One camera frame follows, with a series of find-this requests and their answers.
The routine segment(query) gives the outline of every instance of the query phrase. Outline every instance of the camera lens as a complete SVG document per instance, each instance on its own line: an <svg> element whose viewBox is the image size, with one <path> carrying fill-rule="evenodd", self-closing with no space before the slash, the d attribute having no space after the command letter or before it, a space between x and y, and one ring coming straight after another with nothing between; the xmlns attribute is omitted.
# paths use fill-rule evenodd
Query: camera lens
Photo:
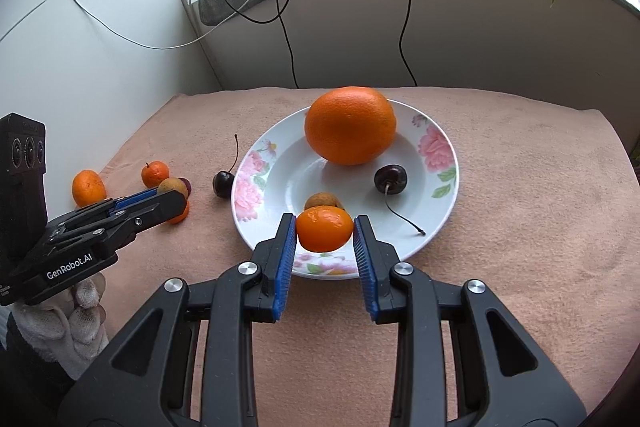
<svg viewBox="0 0 640 427"><path fill-rule="evenodd" d="M11 158L14 162L14 167L17 169L22 163L22 146L20 140L17 138L14 140L14 145L11 147Z"/></svg>
<svg viewBox="0 0 640 427"><path fill-rule="evenodd" d="M33 145L33 138L27 138L27 143L24 144L24 159L27 161L28 167L33 167L36 161L36 151Z"/></svg>

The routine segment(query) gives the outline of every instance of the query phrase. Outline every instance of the floral plate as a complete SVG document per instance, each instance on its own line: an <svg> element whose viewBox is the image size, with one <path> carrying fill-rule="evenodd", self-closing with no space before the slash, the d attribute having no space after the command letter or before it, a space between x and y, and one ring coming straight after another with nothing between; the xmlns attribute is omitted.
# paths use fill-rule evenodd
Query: floral plate
<svg viewBox="0 0 640 427"><path fill-rule="evenodd" d="M328 163L306 142L308 107L264 133L244 156L234 181L232 213L238 232L251 247L272 238L284 212L300 214L316 192L332 192L351 217L367 214L376 237L396 247L404 261L424 247L449 217L458 195L458 160L442 129L417 109L391 100L398 120L396 139L370 163L345 167ZM382 166L406 169L404 191L389 196L389 205L424 229L420 235L385 206L373 184ZM293 273L312 279L353 279L358 268L353 243L329 253L296 248Z"/></svg>

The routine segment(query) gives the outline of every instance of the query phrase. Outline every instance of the silver bolt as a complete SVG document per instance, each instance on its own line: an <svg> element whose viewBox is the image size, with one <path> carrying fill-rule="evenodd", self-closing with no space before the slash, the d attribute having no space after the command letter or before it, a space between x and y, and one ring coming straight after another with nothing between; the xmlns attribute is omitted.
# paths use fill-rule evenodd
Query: silver bolt
<svg viewBox="0 0 640 427"><path fill-rule="evenodd" d="M396 263L394 271L400 275L411 275L414 272L414 267L409 263Z"/></svg>
<svg viewBox="0 0 640 427"><path fill-rule="evenodd" d="M258 271L258 265L252 263L251 261L247 261L246 263L240 263L238 265L238 271L242 275L253 275Z"/></svg>
<svg viewBox="0 0 640 427"><path fill-rule="evenodd" d="M484 293L484 290L486 290L486 285L478 279L471 279L468 283L466 283L466 288L473 293Z"/></svg>
<svg viewBox="0 0 640 427"><path fill-rule="evenodd" d="M173 278L164 283L164 289L168 292L179 292L182 289L182 279Z"/></svg>

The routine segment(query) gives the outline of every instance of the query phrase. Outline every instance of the hand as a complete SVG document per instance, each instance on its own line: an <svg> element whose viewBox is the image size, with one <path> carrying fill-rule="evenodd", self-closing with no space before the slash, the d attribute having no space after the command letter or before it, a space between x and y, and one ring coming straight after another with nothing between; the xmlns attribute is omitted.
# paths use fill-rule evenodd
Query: hand
<svg viewBox="0 0 640 427"><path fill-rule="evenodd" d="M106 282L96 273L41 302L10 306L20 334L46 362L58 362L73 380L108 343L100 306Z"/></svg>

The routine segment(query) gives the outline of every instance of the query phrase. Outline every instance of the black camera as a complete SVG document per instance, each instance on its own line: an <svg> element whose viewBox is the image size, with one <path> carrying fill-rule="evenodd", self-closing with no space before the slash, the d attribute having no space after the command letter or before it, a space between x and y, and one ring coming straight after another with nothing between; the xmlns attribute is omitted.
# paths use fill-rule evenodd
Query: black camera
<svg viewBox="0 0 640 427"><path fill-rule="evenodd" d="M183 213L176 190L155 188L104 200L47 222L44 124L11 113L0 120L0 305L28 305L118 260L138 232Z"/></svg>

